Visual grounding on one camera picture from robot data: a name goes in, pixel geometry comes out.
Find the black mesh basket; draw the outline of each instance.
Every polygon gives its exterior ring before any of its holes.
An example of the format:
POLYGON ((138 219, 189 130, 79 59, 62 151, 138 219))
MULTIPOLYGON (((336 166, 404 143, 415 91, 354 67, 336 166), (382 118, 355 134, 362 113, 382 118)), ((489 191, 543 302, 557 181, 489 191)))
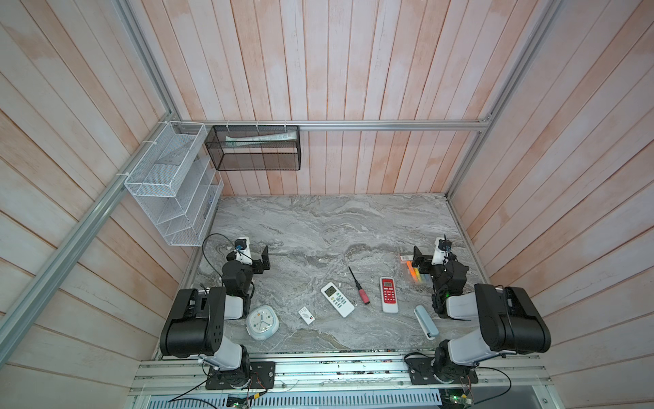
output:
POLYGON ((300 170, 298 126, 216 125, 205 146, 217 170, 300 170), (280 136, 293 131, 295 139, 280 136))

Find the wood plank wall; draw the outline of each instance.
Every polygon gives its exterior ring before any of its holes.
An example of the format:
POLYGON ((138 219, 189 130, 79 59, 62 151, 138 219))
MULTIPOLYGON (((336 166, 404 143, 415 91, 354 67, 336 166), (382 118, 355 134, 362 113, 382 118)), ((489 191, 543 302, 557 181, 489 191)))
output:
MULTIPOLYGON (((112 3, 0 2, 0 315, 165 109, 112 3)), ((188 263, 125 198, 0 370, 3 408, 120 408, 188 263)))
POLYGON ((652 0, 567 2, 453 197, 545 317, 567 408, 654 406, 653 22, 652 0))
MULTIPOLYGON (((536 0, 130 0, 181 117, 485 117, 536 0)), ((445 192, 476 133, 311 132, 302 169, 231 171, 225 194, 445 192)))

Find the clock face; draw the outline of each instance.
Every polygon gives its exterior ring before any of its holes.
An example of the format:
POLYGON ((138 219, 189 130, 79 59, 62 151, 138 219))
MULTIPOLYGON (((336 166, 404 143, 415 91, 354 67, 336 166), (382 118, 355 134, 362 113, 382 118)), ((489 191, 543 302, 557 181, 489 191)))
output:
POLYGON ((273 315, 267 308, 256 310, 250 316, 250 326, 255 332, 265 332, 273 326, 273 315))

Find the red remote faceplate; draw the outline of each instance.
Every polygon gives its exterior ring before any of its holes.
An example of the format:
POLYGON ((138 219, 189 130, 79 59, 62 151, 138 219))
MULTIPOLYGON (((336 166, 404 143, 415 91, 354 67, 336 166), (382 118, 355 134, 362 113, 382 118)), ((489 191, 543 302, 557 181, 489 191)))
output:
POLYGON ((395 285, 393 284, 393 280, 383 278, 381 280, 381 286, 384 289, 384 302, 386 304, 395 304, 395 285))

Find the screwdriver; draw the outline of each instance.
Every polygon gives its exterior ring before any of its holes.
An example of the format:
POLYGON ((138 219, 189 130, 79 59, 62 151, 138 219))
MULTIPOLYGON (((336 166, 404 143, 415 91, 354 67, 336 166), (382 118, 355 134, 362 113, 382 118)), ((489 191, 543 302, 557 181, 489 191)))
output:
POLYGON ((352 273, 352 269, 350 266, 347 266, 350 269, 350 274, 352 274, 352 278, 354 279, 354 283, 356 283, 356 288, 359 289, 359 295, 361 296, 361 299, 363 300, 365 305, 370 304, 370 300, 368 300, 368 296, 366 292, 361 288, 361 284, 356 280, 356 277, 354 276, 354 273, 352 273))

